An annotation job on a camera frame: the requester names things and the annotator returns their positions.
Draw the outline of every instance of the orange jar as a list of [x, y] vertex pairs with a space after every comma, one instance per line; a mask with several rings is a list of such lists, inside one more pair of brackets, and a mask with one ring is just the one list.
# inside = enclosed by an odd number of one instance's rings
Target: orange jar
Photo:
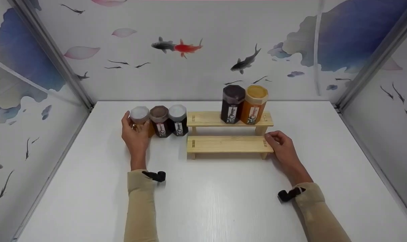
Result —
[[266, 88], [257, 85], [249, 86], [245, 92], [241, 121], [251, 125], [259, 122], [268, 98]]
[[[145, 106], [137, 106], [130, 111], [130, 118], [133, 122], [133, 129], [136, 130], [137, 126], [143, 126], [146, 121], [150, 120], [150, 110]], [[154, 134], [154, 128], [150, 124], [148, 137], [151, 138]]]

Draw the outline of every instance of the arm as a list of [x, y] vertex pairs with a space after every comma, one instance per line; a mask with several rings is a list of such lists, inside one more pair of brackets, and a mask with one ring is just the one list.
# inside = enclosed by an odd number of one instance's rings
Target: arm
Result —
[[128, 112], [125, 113], [122, 119], [122, 139], [131, 155], [131, 171], [127, 173], [128, 212], [124, 242], [158, 242], [154, 184], [151, 178], [142, 173], [147, 169], [145, 153], [149, 144], [150, 123], [135, 131], [131, 128], [128, 115]]
[[320, 187], [299, 161], [293, 141], [281, 131], [269, 132], [265, 138], [291, 185], [305, 189], [295, 199], [305, 221], [309, 242], [351, 242], [326, 205]]

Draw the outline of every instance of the red fish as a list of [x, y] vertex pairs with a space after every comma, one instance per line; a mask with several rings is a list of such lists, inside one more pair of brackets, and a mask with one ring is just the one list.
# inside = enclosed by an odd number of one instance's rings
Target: red fish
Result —
[[180, 39], [180, 44], [177, 44], [174, 49], [176, 51], [181, 52], [181, 57], [185, 57], [185, 53], [194, 53], [196, 50], [202, 48], [202, 40], [203, 38], [200, 40], [199, 46], [193, 46], [193, 45], [188, 45], [188, 44], [184, 44], [182, 39]]

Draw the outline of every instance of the hand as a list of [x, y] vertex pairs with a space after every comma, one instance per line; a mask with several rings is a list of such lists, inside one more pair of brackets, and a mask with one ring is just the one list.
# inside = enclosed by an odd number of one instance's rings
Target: hand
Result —
[[288, 177], [291, 185], [295, 186], [302, 182], [313, 182], [305, 167], [299, 160], [293, 141], [281, 131], [265, 134], [268, 144], [274, 149], [274, 154], [280, 161], [283, 172]]
[[136, 130], [132, 129], [133, 122], [129, 117], [130, 112], [127, 111], [121, 120], [122, 134], [121, 138], [124, 140], [125, 145], [131, 155], [131, 169], [146, 169], [145, 154], [147, 152], [150, 139], [148, 138], [148, 129], [150, 128], [150, 121], [145, 124], [137, 125]]

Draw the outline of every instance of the pink petal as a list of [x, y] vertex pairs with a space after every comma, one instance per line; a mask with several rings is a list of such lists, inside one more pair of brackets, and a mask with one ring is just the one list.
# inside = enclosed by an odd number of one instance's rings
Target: pink petal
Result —
[[402, 67], [400, 67], [396, 61], [393, 60], [393, 58], [389, 58], [386, 63], [384, 64], [383, 67], [381, 67], [381, 69], [386, 70], [386, 71], [401, 71], [403, 70]]
[[113, 7], [118, 6], [125, 3], [127, 0], [118, 1], [118, 0], [91, 0], [99, 5], [106, 6], [106, 7]]
[[69, 57], [71, 59], [76, 59], [76, 60], [83, 60], [83, 59], [92, 57], [99, 50], [100, 50], [100, 48], [75, 46], [75, 47], [68, 49], [68, 51], [65, 54], [65, 57]]
[[115, 35], [116, 37], [124, 38], [124, 37], [128, 37], [128, 36], [130, 36], [131, 34], [134, 34], [134, 33], [136, 33], [136, 32], [137, 32], [137, 31], [136, 31], [136, 30], [133, 30], [133, 29], [120, 28], [120, 29], [117, 29], [116, 31], [114, 31], [114, 32], [112, 33], [112, 35]]

